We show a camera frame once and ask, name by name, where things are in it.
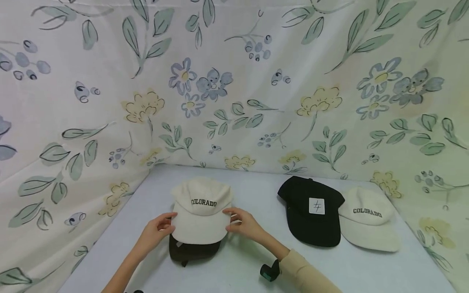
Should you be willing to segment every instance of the fabric backdrop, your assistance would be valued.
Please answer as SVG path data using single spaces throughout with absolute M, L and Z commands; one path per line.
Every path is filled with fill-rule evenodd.
M 0 7 L 0 292 L 56 292 L 162 163 L 369 180 L 469 287 L 469 0 Z

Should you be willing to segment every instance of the cream baseball cap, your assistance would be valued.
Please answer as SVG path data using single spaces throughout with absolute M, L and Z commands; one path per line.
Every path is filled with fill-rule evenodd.
M 206 177 L 195 177 L 171 190 L 175 198 L 173 237 L 185 244 L 213 244 L 225 237 L 233 193 L 229 185 Z
M 391 218 L 394 207 L 383 195 L 362 187 L 345 193 L 345 203 L 339 208 L 340 231 L 357 246 L 396 252 L 401 242 Z

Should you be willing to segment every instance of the white table surface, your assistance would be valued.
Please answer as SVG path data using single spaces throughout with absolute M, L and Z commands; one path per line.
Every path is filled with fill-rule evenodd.
M 302 254 L 344 293 L 454 292 L 397 213 L 393 223 L 402 248 L 395 254 L 362 249 L 344 237 L 334 248 L 317 248 L 299 242 L 288 229 L 285 207 L 277 191 L 289 175 L 160 165 L 115 216 L 59 293 L 100 292 L 147 222 L 172 210 L 170 190 L 194 176 L 211 177 L 230 185 L 235 206 L 248 210 L 265 230 Z M 314 180 L 340 192 L 360 185 L 382 193 L 370 182 Z M 271 265 L 273 261 L 274 257 L 263 247 L 229 235 L 215 257 L 189 262 L 183 268 L 170 259 L 166 238 L 137 268 L 126 292 L 137 289 L 144 293 L 295 292 L 281 276 L 270 283 L 259 275 L 262 264 Z

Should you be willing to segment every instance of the person's right hand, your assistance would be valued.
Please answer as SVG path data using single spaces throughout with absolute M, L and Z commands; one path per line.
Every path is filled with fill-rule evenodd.
M 260 243 L 266 235 L 264 229 L 247 211 L 239 208 L 227 208 L 223 212 L 231 214 L 231 224 L 226 227 L 228 232 L 241 234 L 257 243 Z

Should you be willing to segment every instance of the black baseball cap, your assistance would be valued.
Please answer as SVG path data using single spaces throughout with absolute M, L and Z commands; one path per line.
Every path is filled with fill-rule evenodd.
M 292 176 L 278 195 L 287 204 L 288 227 L 295 238 L 321 247 L 339 244 L 338 209 L 345 202 L 339 191 L 313 179 Z
M 169 256 L 176 262 L 186 266 L 188 261 L 210 258 L 220 248 L 221 241 L 212 244 L 185 244 L 176 240 L 172 234 L 169 235 Z

